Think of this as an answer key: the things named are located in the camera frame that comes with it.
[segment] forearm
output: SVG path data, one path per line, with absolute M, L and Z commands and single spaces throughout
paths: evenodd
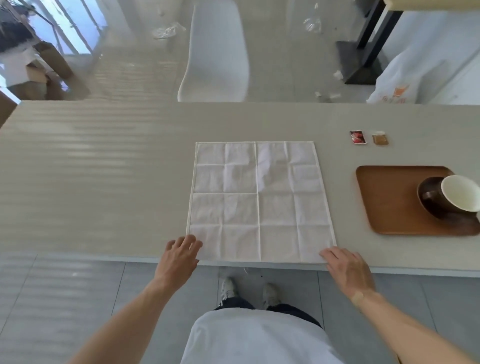
M 154 281 L 114 315 L 69 364 L 137 364 L 172 293 Z
M 475 363 L 455 345 L 377 293 L 365 294 L 358 306 L 403 364 Z

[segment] hand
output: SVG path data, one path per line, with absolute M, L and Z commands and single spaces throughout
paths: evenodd
M 195 235 L 169 241 L 155 270 L 155 285 L 174 294 L 197 268 L 197 254 L 202 246 L 203 243 Z
M 327 261 L 327 269 L 337 286 L 349 299 L 356 292 L 375 292 L 375 282 L 368 264 L 359 253 L 351 253 L 347 249 L 334 246 L 320 252 Z

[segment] white chair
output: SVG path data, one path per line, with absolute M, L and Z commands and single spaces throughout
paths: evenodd
M 180 102 L 241 102 L 250 66 L 240 13 L 233 0 L 199 0 L 190 31 Z

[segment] cup handle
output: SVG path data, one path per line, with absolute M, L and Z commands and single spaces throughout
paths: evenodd
M 435 197 L 435 195 L 437 194 L 437 192 L 434 192 L 434 191 L 428 191 L 428 192 L 425 192 L 423 195 L 422 195 L 422 198 L 424 200 L 431 200 Z

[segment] white sneaker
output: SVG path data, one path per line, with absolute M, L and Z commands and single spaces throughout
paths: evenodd
M 272 283 L 266 283 L 264 285 L 264 309 L 269 306 L 276 306 L 282 303 L 278 294 L 278 287 Z
M 238 296 L 237 286 L 233 281 L 233 278 L 227 277 L 222 284 L 222 301 L 227 298 L 232 298 Z

